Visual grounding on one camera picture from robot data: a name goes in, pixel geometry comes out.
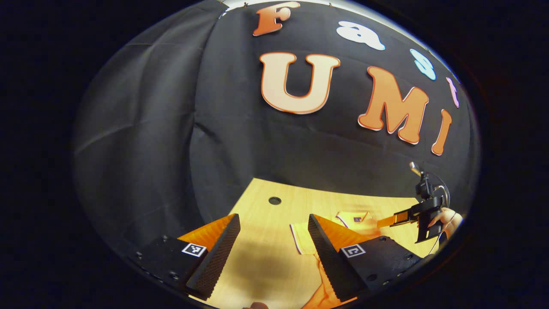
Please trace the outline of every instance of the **orange towel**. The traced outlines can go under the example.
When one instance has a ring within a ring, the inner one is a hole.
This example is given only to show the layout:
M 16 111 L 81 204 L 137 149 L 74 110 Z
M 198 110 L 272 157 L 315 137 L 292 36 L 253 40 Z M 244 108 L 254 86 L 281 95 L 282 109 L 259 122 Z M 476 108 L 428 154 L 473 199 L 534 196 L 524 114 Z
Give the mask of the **orange towel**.
M 381 236 L 381 230 L 377 227 L 377 221 L 367 211 L 340 211 L 335 215 L 343 225 L 361 235 L 370 238 Z
M 331 309 L 356 300 L 357 298 L 355 297 L 344 302 L 339 301 L 339 299 L 335 296 L 334 289 L 328 280 L 328 276 L 326 276 L 326 272 L 324 271 L 324 267 L 322 267 L 318 254 L 315 254 L 315 257 L 322 283 L 311 297 L 311 300 L 309 300 L 309 302 L 305 304 L 302 309 Z
M 372 215 L 367 211 L 357 212 L 338 212 L 335 217 L 330 218 L 332 221 L 339 223 L 355 232 L 375 238 L 381 236 L 381 231 L 377 228 L 377 221 L 372 218 Z M 322 263 L 316 252 L 315 244 L 312 242 L 311 235 L 308 230 L 308 223 L 290 224 L 290 230 L 294 237 L 295 246 L 299 254 L 314 254 L 317 260 L 321 285 L 318 287 L 312 298 L 302 309 L 331 309 L 342 304 L 356 300 L 356 297 L 347 301 L 341 302 L 336 297 L 334 289 Z

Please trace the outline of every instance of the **orange cloth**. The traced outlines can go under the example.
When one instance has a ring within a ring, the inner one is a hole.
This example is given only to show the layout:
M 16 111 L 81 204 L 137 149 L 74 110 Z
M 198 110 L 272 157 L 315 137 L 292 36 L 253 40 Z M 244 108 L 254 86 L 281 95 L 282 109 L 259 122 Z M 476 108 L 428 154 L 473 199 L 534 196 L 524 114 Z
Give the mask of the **orange cloth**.
M 377 228 L 377 221 L 372 218 L 372 215 L 367 211 L 357 212 L 338 212 L 335 217 L 330 218 L 333 222 L 345 226 L 359 234 L 368 236 L 369 238 L 376 238 L 381 236 L 381 231 Z M 341 302 L 335 295 L 334 289 L 322 263 L 315 249 L 315 245 L 312 242 L 311 235 L 309 234 L 308 224 L 306 222 L 291 224 L 290 229 L 294 237 L 295 245 L 298 248 L 299 254 L 314 254 L 317 260 L 318 270 L 320 272 L 320 278 L 322 280 L 321 285 L 318 287 L 312 298 L 302 309 L 331 309 L 342 304 L 356 300 L 356 297 L 347 301 Z
M 340 219 L 345 227 L 370 238 L 381 236 L 377 227 L 377 220 L 367 211 L 340 211 L 336 218 Z
M 334 289 L 328 280 L 328 276 L 326 276 L 326 272 L 324 271 L 324 267 L 322 267 L 318 254 L 315 254 L 315 257 L 322 283 L 318 287 L 318 290 L 316 290 L 313 294 L 309 302 L 305 304 L 302 309 L 331 309 L 356 300 L 355 297 L 344 302 L 339 301 L 339 299 L 335 296 Z
M 223 234 L 223 231 L 225 231 L 225 228 L 231 222 L 234 215 L 235 213 L 223 217 L 219 220 L 215 220 L 196 230 L 190 231 L 185 235 L 178 237 L 177 239 L 191 242 L 200 246 L 205 246 L 206 248 L 208 248 L 208 252 L 211 252 L 211 250 L 215 246 L 215 243 L 217 242 L 221 234 Z

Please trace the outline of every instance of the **orange letter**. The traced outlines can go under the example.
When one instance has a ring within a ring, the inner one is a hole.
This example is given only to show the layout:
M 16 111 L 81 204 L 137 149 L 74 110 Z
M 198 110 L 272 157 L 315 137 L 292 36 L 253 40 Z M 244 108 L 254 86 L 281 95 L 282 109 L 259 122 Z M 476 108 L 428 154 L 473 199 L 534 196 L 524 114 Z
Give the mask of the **orange letter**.
M 280 18 L 282 21 L 288 20 L 288 18 L 290 18 L 289 8 L 299 8 L 299 6 L 300 4 L 296 1 L 291 1 L 260 9 L 256 12 L 256 14 L 259 15 L 259 25 L 257 25 L 257 29 L 254 30 L 254 36 L 260 36 L 280 30 L 282 24 L 277 24 L 276 19 Z
M 374 131 L 381 130 L 381 114 L 385 108 L 387 132 L 392 134 L 406 119 L 404 127 L 398 133 L 400 139 L 413 145 L 419 143 L 423 112 L 429 103 L 427 94 L 417 87 L 412 87 L 403 100 L 396 79 L 391 73 L 378 67 L 368 67 L 368 73 L 374 78 L 374 87 L 370 105 L 366 114 L 358 117 L 358 124 Z
M 431 147 L 431 151 L 439 156 L 444 151 L 444 143 L 446 142 L 446 137 L 448 136 L 448 130 L 450 129 L 450 124 L 452 124 L 452 116 L 450 113 L 445 111 L 442 112 L 442 125 L 440 125 L 439 137 L 436 138 L 436 143 Z
M 321 109 L 330 92 L 332 70 L 340 65 L 336 57 L 310 54 L 305 60 L 312 64 L 312 78 L 309 92 L 302 97 L 292 96 L 286 91 L 288 67 L 297 57 L 292 53 L 265 53 L 259 57 L 263 62 L 261 94 L 275 109 L 294 114 L 310 114 Z

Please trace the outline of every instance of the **finger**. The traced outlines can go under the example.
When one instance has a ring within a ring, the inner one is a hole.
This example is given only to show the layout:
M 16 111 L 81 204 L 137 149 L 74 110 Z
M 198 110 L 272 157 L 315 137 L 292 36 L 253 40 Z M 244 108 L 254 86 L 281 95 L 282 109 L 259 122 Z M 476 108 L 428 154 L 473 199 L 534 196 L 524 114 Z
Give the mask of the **finger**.
M 444 222 L 444 224 L 446 225 L 444 229 L 447 229 L 450 226 L 450 224 L 452 224 L 456 215 L 457 215 L 457 212 L 453 212 L 451 216 L 449 216 L 448 219 L 446 219 L 446 221 Z
M 440 218 L 440 221 L 444 224 L 448 223 L 452 219 L 455 213 L 456 213 L 455 211 L 448 209 L 447 211 L 442 213 L 442 217 Z
M 267 305 L 263 304 L 262 302 L 255 301 L 249 308 L 242 308 L 242 309 L 269 309 Z
M 427 225 L 427 227 L 430 228 L 431 226 L 433 226 L 433 224 L 435 224 L 438 220 L 440 220 L 443 213 L 444 212 L 441 212 L 441 213 L 437 214 L 436 217 L 434 217 L 433 220 L 431 220 L 431 222 L 429 222 L 429 225 Z

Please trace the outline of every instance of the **wooden table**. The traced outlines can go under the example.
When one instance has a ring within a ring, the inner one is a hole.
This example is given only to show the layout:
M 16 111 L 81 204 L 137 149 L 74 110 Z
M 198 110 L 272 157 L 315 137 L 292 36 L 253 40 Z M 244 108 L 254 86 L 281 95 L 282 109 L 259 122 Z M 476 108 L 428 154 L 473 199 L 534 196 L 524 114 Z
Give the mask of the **wooden table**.
M 274 196 L 282 202 L 270 204 L 268 200 Z M 242 309 L 260 301 L 269 309 L 299 309 L 318 289 L 321 279 L 315 257 L 298 254 L 291 223 L 307 222 L 311 213 L 332 218 L 338 211 L 358 210 L 379 220 L 415 204 L 415 198 L 341 194 L 254 178 L 229 213 L 239 214 L 240 234 L 205 303 Z M 420 257 L 427 255 L 436 241 L 414 244 L 415 223 L 381 228 L 381 232 Z

